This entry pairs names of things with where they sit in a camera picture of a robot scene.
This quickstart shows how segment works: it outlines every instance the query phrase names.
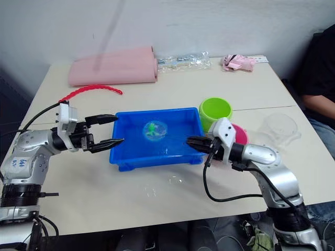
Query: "blue plastic tray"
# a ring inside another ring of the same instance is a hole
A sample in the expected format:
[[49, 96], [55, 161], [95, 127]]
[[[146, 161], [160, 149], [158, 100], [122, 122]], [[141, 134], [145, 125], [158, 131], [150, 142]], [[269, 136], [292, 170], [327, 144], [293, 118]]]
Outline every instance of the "blue plastic tray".
[[[113, 138], [125, 140], [110, 151], [109, 162], [117, 164], [119, 171], [168, 164], [200, 164], [203, 153], [186, 144], [189, 136], [204, 136], [196, 108], [154, 111], [119, 112], [114, 122]], [[143, 133], [148, 122], [166, 125], [166, 134], [157, 141]]]

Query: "person's arm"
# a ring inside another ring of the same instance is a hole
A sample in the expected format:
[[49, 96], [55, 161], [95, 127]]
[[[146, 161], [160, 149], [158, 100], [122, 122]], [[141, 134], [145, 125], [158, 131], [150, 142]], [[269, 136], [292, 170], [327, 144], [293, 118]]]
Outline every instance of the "person's arm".
[[331, 101], [323, 95], [303, 95], [302, 98], [307, 108], [316, 111], [328, 118], [335, 119], [335, 102]]

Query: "black shirt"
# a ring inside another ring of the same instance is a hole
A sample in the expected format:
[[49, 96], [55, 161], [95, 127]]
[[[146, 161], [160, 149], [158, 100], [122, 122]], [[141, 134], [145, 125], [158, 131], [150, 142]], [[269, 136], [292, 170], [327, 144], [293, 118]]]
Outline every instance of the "black shirt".
[[[323, 95], [335, 102], [335, 25], [309, 47], [295, 81], [300, 95]], [[335, 120], [306, 108], [305, 114], [335, 129]]]

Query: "green cup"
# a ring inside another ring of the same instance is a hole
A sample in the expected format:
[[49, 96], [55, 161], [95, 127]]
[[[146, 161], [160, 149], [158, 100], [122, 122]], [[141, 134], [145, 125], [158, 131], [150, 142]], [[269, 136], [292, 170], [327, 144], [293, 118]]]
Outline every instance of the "green cup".
[[219, 118], [231, 118], [232, 108], [230, 103], [222, 98], [207, 98], [199, 106], [200, 121], [206, 132], [210, 129], [211, 124]]

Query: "pink folded cloth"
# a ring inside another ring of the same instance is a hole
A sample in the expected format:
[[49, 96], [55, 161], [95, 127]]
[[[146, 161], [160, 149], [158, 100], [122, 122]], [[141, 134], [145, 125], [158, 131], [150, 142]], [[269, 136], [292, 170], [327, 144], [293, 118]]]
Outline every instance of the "pink folded cloth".
[[157, 81], [157, 60], [152, 47], [90, 56], [73, 62], [71, 86], [129, 84]]
[[249, 59], [242, 55], [228, 55], [221, 59], [222, 68], [226, 71], [245, 70], [252, 71], [256, 59]]

